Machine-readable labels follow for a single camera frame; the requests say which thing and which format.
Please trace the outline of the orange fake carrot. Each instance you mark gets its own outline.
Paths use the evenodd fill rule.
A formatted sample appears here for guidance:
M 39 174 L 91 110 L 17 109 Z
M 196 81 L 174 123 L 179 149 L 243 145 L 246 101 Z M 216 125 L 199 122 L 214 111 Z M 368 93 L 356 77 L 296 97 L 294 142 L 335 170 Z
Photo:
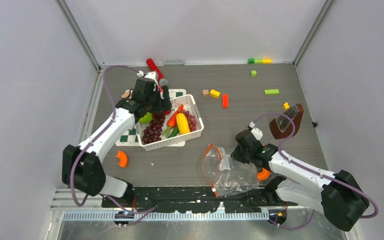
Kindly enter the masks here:
M 170 117 L 170 119 L 167 121 L 167 127 L 165 130 L 162 131 L 162 136 L 165 138 L 168 138 L 169 135 L 171 134 L 172 129 L 176 126 L 176 117 L 179 112 L 181 112 L 184 109 L 184 105 L 181 104 L 178 109 L 174 112 L 174 114 Z

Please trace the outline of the dark red fake plum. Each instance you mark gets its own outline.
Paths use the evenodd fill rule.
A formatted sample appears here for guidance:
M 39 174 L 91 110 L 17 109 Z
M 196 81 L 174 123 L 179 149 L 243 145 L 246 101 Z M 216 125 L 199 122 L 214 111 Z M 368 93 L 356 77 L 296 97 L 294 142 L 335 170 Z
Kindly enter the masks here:
M 239 142 L 239 141 L 248 141 L 250 139 L 250 136 L 252 135 L 251 131 L 248 129 L 242 130 L 239 132 L 234 139 Z

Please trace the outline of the white plastic basket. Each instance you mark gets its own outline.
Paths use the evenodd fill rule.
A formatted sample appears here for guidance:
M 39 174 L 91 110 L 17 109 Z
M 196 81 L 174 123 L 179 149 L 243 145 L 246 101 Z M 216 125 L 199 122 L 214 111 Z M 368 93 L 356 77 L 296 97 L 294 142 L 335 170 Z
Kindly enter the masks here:
M 178 145 L 202 134 L 204 124 L 194 97 L 184 94 L 170 101 L 172 110 L 169 114 L 150 114 L 152 120 L 135 125 L 138 143 L 146 151 Z

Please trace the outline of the green fake apple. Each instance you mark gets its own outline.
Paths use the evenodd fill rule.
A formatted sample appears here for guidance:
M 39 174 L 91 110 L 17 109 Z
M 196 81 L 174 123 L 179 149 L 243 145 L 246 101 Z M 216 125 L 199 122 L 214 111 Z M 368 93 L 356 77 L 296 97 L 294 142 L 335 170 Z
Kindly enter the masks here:
M 147 112 L 143 117 L 141 117 L 138 122 L 141 124 L 149 124 L 154 119 L 153 114 Z

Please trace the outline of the yellow fake banana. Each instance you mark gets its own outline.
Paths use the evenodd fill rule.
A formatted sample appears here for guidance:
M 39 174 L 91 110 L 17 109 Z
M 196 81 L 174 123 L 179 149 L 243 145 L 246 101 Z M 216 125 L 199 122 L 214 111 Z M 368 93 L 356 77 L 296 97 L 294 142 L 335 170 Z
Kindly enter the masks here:
M 178 113 L 176 115 L 176 124 L 181 135 L 188 134 L 191 132 L 189 122 L 185 114 Z

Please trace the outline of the green fake chili pepper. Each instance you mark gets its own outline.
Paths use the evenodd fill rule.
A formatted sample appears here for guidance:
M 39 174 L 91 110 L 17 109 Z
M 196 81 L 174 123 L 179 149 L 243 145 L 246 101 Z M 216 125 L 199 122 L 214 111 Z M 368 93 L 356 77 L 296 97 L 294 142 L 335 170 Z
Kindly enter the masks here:
M 178 134 L 179 134 L 179 127 L 176 125 L 173 129 L 172 129 L 172 131 L 171 131 L 171 133 L 168 135 L 168 138 L 172 138 L 172 137 L 176 137 Z

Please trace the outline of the pink fake grapes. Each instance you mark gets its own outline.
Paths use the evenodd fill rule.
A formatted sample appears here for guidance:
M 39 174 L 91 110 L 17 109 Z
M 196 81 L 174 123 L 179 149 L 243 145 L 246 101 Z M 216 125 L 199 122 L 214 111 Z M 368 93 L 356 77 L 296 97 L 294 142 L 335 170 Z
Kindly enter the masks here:
M 184 114 L 187 119 L 190 132 L 196 131 L 197 130 L 196 118 L 192 114 L 190 114 L 188 110 L 182 110 L 181 113 Z

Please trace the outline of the purple fake grapes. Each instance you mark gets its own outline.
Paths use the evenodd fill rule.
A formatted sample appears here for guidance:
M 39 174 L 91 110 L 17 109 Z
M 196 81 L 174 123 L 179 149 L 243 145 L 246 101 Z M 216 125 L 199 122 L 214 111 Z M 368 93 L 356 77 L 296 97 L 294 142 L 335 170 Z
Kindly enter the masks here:
M 145 145 L 158 142 L 162 139 L 161 135 L 165 119 L 166 117 L 164 113 L 152 114 L 152 120 L 142 131 L 143 136 L 141 137 L 141 140 Z

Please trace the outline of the clear zip top bag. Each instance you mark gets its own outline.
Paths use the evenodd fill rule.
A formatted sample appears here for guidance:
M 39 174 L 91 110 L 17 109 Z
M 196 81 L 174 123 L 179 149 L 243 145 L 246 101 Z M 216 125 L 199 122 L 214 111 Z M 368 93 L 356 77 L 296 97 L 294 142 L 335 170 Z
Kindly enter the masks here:
M 241 163 L 212 143 L 200 160 L 200 170 L 216 198 L 242 194 L 260 185 L 254 164 Z

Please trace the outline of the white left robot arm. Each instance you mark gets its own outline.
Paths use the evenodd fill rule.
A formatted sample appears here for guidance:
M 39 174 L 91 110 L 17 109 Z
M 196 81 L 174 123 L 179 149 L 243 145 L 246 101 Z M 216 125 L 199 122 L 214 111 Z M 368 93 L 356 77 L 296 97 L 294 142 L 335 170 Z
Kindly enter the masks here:
M 62 152 L 62 181 L 72 189 L 89 196 L 110 195 L 121 207 L 133 202 L 128 182 L 105 174 L 102 162 L 117 139 L 147 113 L 165 112 L 172 108 L 169 83 L 150 77 L 139 77 L 129 98 L 113 107 L 108 119 L 77 146 L 67 145 Z

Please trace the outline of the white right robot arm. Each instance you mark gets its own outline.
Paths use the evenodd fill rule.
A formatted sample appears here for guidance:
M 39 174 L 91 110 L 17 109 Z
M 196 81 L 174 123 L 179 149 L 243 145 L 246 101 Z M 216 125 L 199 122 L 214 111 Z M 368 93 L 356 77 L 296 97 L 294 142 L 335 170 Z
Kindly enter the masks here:
M 271 205 L 291 202 L 305 206 L 323 214 L 333 226 L 345 232 L 369 208 L 369 199 L 351 173 L 345 170 L 335 173 L 305 163 L 276 145 L 263 145 L 248 129 L 234 139 L 237 142 L 232 152 L 234 160 L 276 174 L 263 190 Z

